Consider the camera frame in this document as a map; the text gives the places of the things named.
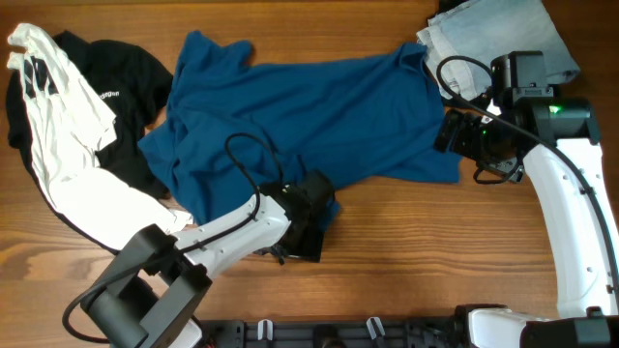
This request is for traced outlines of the blue polo shirt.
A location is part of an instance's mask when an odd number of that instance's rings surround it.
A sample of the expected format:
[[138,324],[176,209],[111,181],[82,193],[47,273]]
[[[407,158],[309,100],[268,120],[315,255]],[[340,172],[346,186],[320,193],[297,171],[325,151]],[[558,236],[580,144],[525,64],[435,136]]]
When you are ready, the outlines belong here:
[[444,108],[427,50],[323,63],[251,65],[251,43],[187,35],[165,121],[138,143],[153,174],[199,224],[244,204],[256,186],[322,172],[336,189],[371,176],[455,183],[437,152]]

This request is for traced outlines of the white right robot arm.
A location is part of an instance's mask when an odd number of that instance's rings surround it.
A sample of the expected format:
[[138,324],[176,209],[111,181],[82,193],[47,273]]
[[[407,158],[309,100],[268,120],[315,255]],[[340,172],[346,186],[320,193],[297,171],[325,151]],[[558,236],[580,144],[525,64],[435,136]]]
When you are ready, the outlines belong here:
[[558,315],[461,305],[451,340],[464,347],[614,347],[618,228],[593,107],[556,94],[539,51],[511,52],[485,70],[494,110],[461,100],[446,113],[434,146],[473,160],[493,185],[530,179],[550,241]]

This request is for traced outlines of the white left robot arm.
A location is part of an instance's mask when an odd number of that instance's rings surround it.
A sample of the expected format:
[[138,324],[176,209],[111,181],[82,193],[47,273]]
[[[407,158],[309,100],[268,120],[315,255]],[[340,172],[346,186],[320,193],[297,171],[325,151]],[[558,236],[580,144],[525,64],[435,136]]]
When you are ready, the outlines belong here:
[[213,281],[242,258],[270,253],[316,261],[334,188],[312,171],[299,184],[262,186],[241,207],[194,229],[143,228],[79,300],[112,347],[193,347],[193,314]]

